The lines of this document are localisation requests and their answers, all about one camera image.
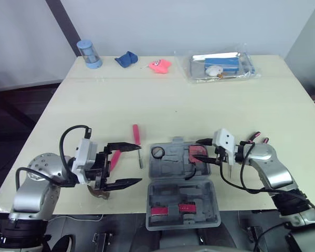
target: red tool handle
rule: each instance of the red tool handle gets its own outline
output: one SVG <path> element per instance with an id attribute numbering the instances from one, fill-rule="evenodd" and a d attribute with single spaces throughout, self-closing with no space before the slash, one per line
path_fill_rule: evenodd
<path id="1" fill-rule="evenodd" d="M 112 158 L 111 158 L 111 168 L 110 168 L 110 171 L 112 171 L 114 169 L 114 167 L 116 166 L 118 160 L 119 160 L 119 157 L 120 157 L 120 154 L 121 152 L 120 151 L 116 151 Z"/>
<path id="2" fill-rule="evenodd" d="M 139 127 L 137 124 L 133 124 L 133 135 L 136 145 L 140 145 L 140 134 L 139 134 Z"/>

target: black cable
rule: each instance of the black cable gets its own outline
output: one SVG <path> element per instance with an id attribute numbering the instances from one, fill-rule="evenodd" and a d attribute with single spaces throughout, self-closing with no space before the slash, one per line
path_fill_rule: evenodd
<path id="1" fill-rule="evenodd" d="M 195 174 L 196 174 L 196 165 L 194 165 L 194 172 L 189 177 L 186 177 L 185 180 L 191 179 L 193 176 L 195 176 Z"/>
<path id="2" fill-rule="evenodd" d="M 74 129 L 78 129 L 78 128 L 83 128 L 85 129 L 85 136 L 84 138 L 89 139 L 91 137 L 91 129 L 86 126 L 86 125 L 76 125 L 76 126 L 72 126 L 69 129 L 67 129 L 66 131 L 64 131 L 64 133 L 62 134 L 60 140 L 59 140 L 59 155 L 61 157 L 62 160 L 62 164 L 64 169 L 66 170 L 69 179 L 74 181 L 75 180 L 75 175 L 72 173 L 72 171 L 70 170 L 67 161 L 65 160 L 65 156 L 64 156 L 64 150 L 63 150 L 63 143 L 64 143 L 64 138 L 66 137 L 66 135 Z"/>
<path id="3" fill-rule="evenodd" d="M 257 251 L 257 248 L 258 248 L 258 245 L 259 245 L 259 241 L 260 241 L 260 239 L 264 236 L 265 233 L 267 233 L 267 232 L 269 232 L 269 231 L 271 231 L 271 230 L 273 230 L 273 229 L 275 229 L 275 228 L 277 228 L 277 227 L 281 227 L 281 226 L 283 226 L 284 224 L 285 224 L 285 223 L 280 223 L 280 224 L 278 224 L 278 225 L 275 225 L 275 226 L 273 226 L 273 227 L 267 229 L 267 230 L 266 230 L 265 232 L 263 232 L 261 235 L 259 235 L 259 237 L 258 237 L 258 239 L 256 240 L 256 243 L 255 243 L 255 245 L 254 245 L 253 252 L 256 252 L 256 251 Z"/>
<path id="4" fill-rule="evenodd" d="M 45 179 L 51 183 L 53 183 L 54 185 L 60 185 L 60 183 L 58 183 L 57 181 L 49 178 L 48 176 L 44 175 L 43 173 L 40 173 L 38 171 L 32 170 L 30 168 L 25 168 L 25 167 L 20 167 L 16 170 L 15 172 L 15 185 L 16 185 L 16 190 L 18 190 L 20 188 L 20 171 L 26 171 L 26 172 L 30 172 L 33 173 L 39 177 L 41 177 L 42 179 Z"/>
<path id="5" fill-rule="evenodd" d="M 246 192 L 252 193 L 252 194 L 256 194 L 256 192 L 250 191 L 250 190 L 246 187 L 246 185 L 245 185 L 245 183 L 244 183 L 243 172 L 244 172 L 244 167 L 245 167 L 245 164 L 246 164 L 246 160 L 248 159 L 248 156 L 250 155 L 250 153 L 251 153 L 251 151 L 252 151 L 252 149 L 254 148 L 255 145 L 256 145 L 255 143 L 252 143 L 250 149 L 248 149 L 248 151 L 247 151 L 247 153 L 246 153 L 246 155 L 245 155 L 245 157 L 244 157 L 244 159 L 243 159 L 243 163 L 241 164 L 241 168 L 240 168 L 240 182 L 241 182 L 241 184 L 242 184 L 242 186 L 243 186 L 243 189 L 244 189 Z"/>

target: open tool case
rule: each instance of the open tool case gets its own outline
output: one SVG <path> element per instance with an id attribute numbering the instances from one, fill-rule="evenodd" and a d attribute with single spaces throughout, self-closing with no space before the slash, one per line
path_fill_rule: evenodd
<path id="1" fill-rule="evenodd" d="M 203 145 L 174 138 L 150 148 L 146 228 L 150 231 L 217 227 L 221 224 L 210 166 L 192 157 Z"/>

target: clear plastic bag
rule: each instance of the clear plastic bag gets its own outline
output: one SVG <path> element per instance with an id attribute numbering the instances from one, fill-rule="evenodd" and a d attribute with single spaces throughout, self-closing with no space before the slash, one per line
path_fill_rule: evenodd
<path id="1" fill-rule="evenodd" d="M 175 60 L 191 83 L 246 80 L 260 76 L 245 44 L 215 52 L 175 52 Z"/>

